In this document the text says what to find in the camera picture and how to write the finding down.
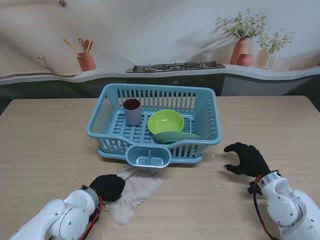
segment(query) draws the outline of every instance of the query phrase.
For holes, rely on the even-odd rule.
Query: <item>flower pot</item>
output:
[[[251,54],[254,47],[254,41],[252,38],[240,38],[234,45],[230,64],[237,65],[237,59],[240,54]]]
[[[240,54],[236,62],[238,65],[249,67],[254,62],[254,56],[251,54]]]
[[[291,62],[292,57],[279,57],[275,62],[273,70],[277,72],[288,71],[290,69]]]
[[[255,66],[260,69],[271,70],[274,67],[276,54],[267,51],[259,51],[255,60]]]

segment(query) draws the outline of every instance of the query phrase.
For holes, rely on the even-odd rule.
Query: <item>stove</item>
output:
[[[134,66],[126,71],[126,73],[163,73],[172,71],[185,71],[185,70],[202,70],[202,69],[224,69],[226,68],[221,63],[216,61],[202,61],[198,62],[185,62],[185,63],[172,63],[172,64],[156,64],[156,65],[140,65]]]

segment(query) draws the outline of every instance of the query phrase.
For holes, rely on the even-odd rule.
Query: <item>white wall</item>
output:
[[[79,72],[79,37],[93,40],[98,68],[212,61],[227,64],[235,44],[222,20],[250,8],[266,14],[270,32],[296,31],[279,57],[292,69],[320,62],[319,0],[1,0],[0,75],[43,72],[45,56],[59,74]],[[259,45],[254,46],[254,54]]]

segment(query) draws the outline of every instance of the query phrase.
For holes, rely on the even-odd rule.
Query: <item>table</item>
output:
[[[102,212],[88,240],[268,240],[247,193],[247,176],[223,169],[237,141],[260,150],[293,188],[320,205],[320,114],[303,96],[218,97],[222,141],[195,166],[165,168],[158,192],[122,227]],[[8,239],[49,201],[64,199],[124,161],[102,159],[85,129],[96,99],[14,100],[0,116],[0,233]],[[275,225],[260,209],[273,233]]]

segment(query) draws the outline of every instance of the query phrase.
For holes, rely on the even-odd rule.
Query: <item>plate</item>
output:
[[[198,135],[184,131],[163,131],[153,135],[156,144],[172,144],[180,140],[202,140]]]

